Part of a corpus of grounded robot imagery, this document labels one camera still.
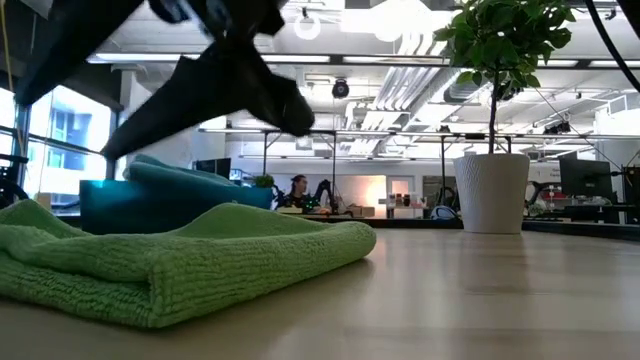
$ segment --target small plant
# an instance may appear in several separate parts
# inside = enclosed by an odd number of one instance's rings
[[[256,187],[264,189],[270,189],[275,184],[273,176],[269,174],[256,176],[253,178],[253,182],[256,184]]]
[[[526,87],[540,87],[533,75],[538,61],[571,40],[563,28],[575,17],[566,0],[469,0],[451,24],[435,32],[447,41],[451,66],[470,68],[457,83],[484,79],[493,84],[489,121],[489,153],[495,144],[497,102],[509,100]]]

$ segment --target potted plant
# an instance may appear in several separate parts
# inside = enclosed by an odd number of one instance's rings
[[[458,83],[492,86],[489,153],[454,160],[465,230],[519,233],[529,158],[494,154],[498,101],[540,87],[538,61],[571,40],[563,27],[575,18],[565,0],[469,0],[451,24],[435,32],[447,41],[451,65],[471,69]]]
[[[253,183],[256,185],[256,187],[262,189],[271,189],[275,184],[273,176],[269,174],[254,177]]]

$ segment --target plant stem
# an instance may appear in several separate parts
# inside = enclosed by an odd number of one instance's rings
[[[496,110],[498,107],[498,89],[500,88],[500,71],[496,70],[493,79],[493,94],[491,94],[491,118],[489,119],[489,154],[493,154],[496,142]]]

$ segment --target computer monitor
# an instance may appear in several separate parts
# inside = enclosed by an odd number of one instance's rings
[[[218,174],[220,176],[224,176],[227,179],[231,174],[230,158],[196,161],[195,165],[196,170]]]
[[[565,195],[611,199],[611,168],[606,161],[560,159],[560,181]]]

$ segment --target camera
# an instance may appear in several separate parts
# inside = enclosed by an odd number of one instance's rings
[[[347,85],[347,80],[336,79],[335,84],[333,84],[331,94],[333,94],[333,97],[336,99],[344,99],[349,96],[349,85]]]

